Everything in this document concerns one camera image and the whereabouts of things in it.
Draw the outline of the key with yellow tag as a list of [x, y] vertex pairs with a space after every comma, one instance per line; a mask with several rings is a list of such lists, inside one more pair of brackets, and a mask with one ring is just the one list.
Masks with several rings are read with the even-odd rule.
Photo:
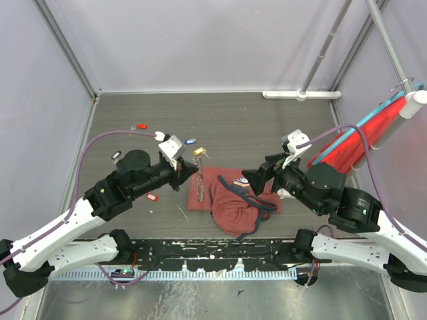
[[204, 147], [197, 148], [196, 150], [193, 151], [193, 154], [195, 156], [202, 156], [202, 155], [204, 155], [204, 156], [208, 157], [207, 151], [206, 151], [206, 149]]

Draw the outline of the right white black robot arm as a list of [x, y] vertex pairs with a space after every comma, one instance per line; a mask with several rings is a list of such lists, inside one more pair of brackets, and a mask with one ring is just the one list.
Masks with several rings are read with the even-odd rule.
[[274, 193], [285, 191], [317, 216], [328, 216], [329, 224], [337, 229], [372, 241], [371, 245], [347, 243], [317, 231], [300, 229], [292, 245], [296, 260], [349, 263], [385, 275], [407, 291], [426, 292], [426, 253], [392, 225], [379, 200], [363, 190], [346, 186], [346, 176], [327, 163], [302, 171], [299, 161], [285, 167], [278, 165], [279, 157], [267, 156], [258, 169], [242, 172], [256, 195], [272, 181]]

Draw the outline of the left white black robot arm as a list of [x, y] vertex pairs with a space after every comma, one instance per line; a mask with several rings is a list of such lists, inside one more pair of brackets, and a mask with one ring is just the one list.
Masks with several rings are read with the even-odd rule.
[[133, 243], [123, 229], [114, 229], [94, 241], [70, 246], [80, 235], [131, 209], [137, 198], [170, 185], [177, 191], [197, 167], [178, 157], [174, 165], [161, 155], [152, 165], [148, 153], [132, 150], [116, 169], [84, 193], [72, 210], [18, 241], [1, 240], [1, 264], [6, 286], [17, 298], [42, 289], [48, 280], [76, 267], [133, 258]]

